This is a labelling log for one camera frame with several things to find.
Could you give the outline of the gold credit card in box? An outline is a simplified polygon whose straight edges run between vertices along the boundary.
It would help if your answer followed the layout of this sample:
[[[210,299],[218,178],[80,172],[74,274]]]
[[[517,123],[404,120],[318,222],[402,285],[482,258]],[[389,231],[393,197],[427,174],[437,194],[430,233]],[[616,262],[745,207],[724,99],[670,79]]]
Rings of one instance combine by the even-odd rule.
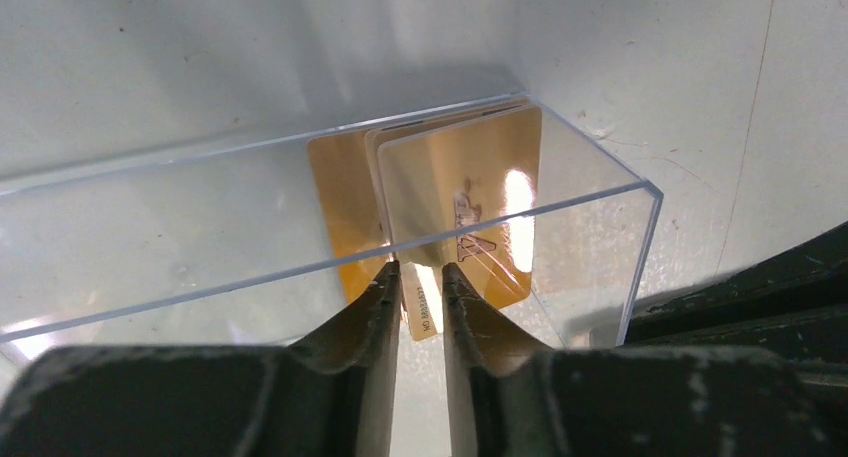
[[[368,167],[364,129],[317,136],[307,143],[333,254],[348,257],[385,245]]]

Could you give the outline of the clear plastic card box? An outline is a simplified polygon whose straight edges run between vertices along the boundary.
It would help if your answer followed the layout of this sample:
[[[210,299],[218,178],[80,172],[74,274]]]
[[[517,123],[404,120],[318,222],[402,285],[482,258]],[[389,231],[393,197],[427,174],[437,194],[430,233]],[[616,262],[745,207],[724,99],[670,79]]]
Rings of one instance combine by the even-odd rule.
[[[458,265],[568,346],[622,343],[662,192],[506,94],[1,183],[1,346],[288,343],[400,264],[402,327],[443,328]]]

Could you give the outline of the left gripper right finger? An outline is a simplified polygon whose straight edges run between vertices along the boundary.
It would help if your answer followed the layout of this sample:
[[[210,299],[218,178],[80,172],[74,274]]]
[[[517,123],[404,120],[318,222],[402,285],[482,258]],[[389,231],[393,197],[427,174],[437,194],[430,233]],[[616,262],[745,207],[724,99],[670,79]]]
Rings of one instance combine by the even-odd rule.
[[[843,456],[789,364],[751,346],[554,349],[442,269],[456,456]]]

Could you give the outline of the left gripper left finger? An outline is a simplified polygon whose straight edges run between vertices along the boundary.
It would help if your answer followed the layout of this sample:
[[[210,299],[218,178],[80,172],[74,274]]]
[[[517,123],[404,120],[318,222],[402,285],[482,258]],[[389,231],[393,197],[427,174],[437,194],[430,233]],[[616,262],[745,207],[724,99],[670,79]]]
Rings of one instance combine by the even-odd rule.
[[[1,406],[5,456],[385,456],[401,300],[389,262],[288,346],[65,346]]]

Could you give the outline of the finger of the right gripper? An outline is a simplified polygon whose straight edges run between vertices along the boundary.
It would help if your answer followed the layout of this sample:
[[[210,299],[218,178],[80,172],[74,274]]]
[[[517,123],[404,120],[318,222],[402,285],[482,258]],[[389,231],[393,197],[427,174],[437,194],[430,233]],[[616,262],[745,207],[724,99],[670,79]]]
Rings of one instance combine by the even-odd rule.
[[[808,375],[847,375],[847,226],[636,311],[628,345],[767,349]]]

